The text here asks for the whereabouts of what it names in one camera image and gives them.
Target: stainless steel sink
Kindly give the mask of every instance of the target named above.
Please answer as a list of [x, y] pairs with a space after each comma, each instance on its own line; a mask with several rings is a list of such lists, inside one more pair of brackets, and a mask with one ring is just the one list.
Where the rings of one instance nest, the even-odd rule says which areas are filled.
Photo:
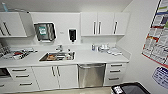
[[61, 60], [73, 60], [75, 52], [58, 52], [47, 53], [39, 61], [61, 61]]

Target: gray floor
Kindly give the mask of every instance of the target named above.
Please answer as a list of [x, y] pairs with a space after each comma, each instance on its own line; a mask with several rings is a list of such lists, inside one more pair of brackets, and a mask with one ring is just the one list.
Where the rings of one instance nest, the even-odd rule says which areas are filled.
[[52, 90], [52, 91], [15, 93], [15, 94], [111, 94], [111, 89], [110, 87], [99, 87], [99, 88]]

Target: stainless steel dishwasher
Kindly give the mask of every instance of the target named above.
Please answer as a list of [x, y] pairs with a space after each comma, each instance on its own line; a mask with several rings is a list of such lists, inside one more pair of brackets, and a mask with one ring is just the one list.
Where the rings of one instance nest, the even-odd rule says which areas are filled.
[[79, 87], [103, 86], [106, 64], [78, 64]]

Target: dark paper towel dispenser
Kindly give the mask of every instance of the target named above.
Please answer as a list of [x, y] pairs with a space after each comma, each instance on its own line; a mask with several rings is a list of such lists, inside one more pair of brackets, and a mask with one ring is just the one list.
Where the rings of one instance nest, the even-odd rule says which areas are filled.
[[69, 38], [72, 42], [76, 40], [76, 29], [69, 29]]
[[56, 38], [53, 23], [34, 24], [38, 41], [50, 42]]

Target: countertop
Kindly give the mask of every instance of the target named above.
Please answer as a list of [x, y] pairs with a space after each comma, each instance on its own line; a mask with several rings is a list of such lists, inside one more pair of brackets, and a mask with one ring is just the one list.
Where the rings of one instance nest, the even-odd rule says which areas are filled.
[[70, 64], [90, 64], [90, 63], [126, 63], [129, 62], [123, 55], [113, 56], [107, 53], [94, 52], [90, 50], [75, 51], [74, 60], [63, 61], [39, 61], [49, 51], [39, 51], [30, 53], [20, 60], [8, 60], [0, 58], [0, 68], [4, 67], [26, 67], [26, 66], [50, 66], [50, 65], [70, 65]]

